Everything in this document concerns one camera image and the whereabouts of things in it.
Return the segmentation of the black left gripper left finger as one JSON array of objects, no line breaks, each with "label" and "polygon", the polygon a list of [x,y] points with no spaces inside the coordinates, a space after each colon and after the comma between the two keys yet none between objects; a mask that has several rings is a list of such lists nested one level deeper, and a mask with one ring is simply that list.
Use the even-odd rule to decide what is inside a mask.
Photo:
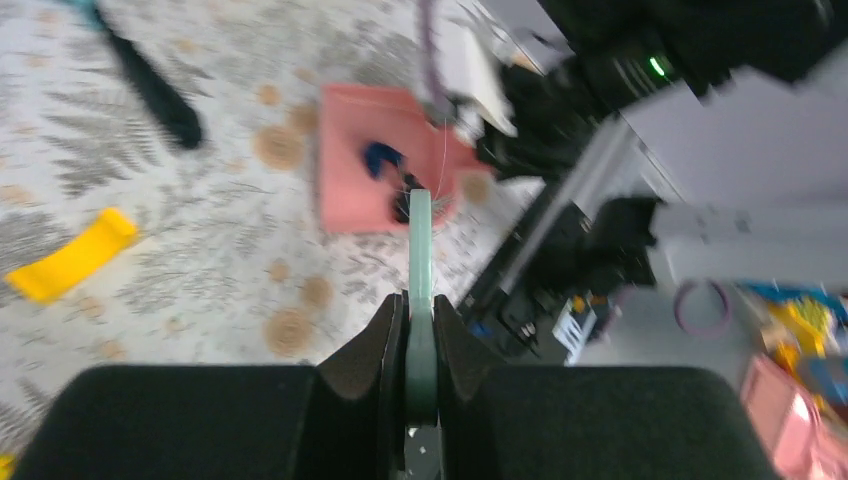
[{"label": "black left gripper left finger", "polygon": [[384,479],[383,360],[406,311],[311,365],[110,365],[59,394],[17,479]]}]

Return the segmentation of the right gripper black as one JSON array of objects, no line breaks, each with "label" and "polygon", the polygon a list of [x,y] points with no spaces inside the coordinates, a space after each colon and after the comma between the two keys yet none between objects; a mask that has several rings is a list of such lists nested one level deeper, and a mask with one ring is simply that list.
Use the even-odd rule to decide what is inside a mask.
[{"label": "right gripper black", "polygon": [[477,158],[500,179],[556,179],[607,117],[683,84],[697,97],[751,68],[803,80],[847,38],[843,1],[546,1],[571,55],[544,74],[501,66],[515,136],[486,125]]}]

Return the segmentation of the black paper scrap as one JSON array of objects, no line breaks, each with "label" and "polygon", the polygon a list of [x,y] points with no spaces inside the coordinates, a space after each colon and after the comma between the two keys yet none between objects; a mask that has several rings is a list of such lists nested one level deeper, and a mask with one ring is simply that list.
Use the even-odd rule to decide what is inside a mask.
[{"label": "black paper scrap", "polygon": [[400,224],[409,223],[411,193],[414,190],[424,190],[425,187],[411,173],[402,175],[402,187],[396,193],[393,201],[393,218]]}]

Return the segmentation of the blue paper scrap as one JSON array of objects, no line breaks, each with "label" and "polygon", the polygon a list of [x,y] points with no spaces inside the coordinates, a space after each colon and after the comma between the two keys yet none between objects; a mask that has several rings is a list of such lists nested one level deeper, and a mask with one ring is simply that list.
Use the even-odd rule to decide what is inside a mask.
[{"label": "blue paper scrap", "polygon": [[397,169],[402,168],[404,155],[393,147],[381,143],[369,143],[363,152],[363,162],[370,178],[379,180],[383,166],[389,164]]}]

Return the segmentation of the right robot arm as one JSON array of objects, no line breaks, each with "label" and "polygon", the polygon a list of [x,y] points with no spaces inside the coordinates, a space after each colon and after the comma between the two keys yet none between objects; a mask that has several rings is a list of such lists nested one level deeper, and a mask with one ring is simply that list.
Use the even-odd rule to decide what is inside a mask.
[{"label": "right robot arm", "polygon": [[475,31],[543,14],[567,53],[504,74],[517,136],[480,160],[546,184],[459,306],[435,301],[446,479],[776,479],[718,370],[584,366],[569,302],[628,285],[847,289],[843,1],[488,1]]}]

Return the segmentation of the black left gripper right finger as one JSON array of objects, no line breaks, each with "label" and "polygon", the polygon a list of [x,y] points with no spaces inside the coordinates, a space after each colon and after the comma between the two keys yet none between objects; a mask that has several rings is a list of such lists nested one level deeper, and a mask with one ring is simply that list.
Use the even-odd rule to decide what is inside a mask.
[{"label": "black left gripper right finger", "polygon": [[772,479],[735,391],[693,367],[508,364],[434,305],[446,479]]}]

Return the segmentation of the pink plastic dustpan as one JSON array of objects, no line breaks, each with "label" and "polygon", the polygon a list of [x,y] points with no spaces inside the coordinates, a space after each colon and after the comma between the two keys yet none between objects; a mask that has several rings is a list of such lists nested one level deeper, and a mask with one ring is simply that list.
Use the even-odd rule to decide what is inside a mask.
[{"label": "pink plastic dustpan", "polygon": [[374,142],[402,153],[405,167],[430,191],[435,227],[456,215],[463,176],[491,171],[453,131],[432,126],[415,96],[402,88],[323,86],[318,140],[318,209],[328,233],[405,230],[392,213],[401,187],[396,169],[378,180],[366,169],[364,153]]}]

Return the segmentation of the teal hand brush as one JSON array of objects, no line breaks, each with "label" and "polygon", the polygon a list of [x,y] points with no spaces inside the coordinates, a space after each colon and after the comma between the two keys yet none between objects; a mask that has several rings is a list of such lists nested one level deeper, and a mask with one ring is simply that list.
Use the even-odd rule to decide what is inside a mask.
[{"label": "teal hand brush", "polygon": [[438,422],[437,348],[433,329],[432,201],[426,189],[410,192],[409,320],[405,404],[412,426]]}]

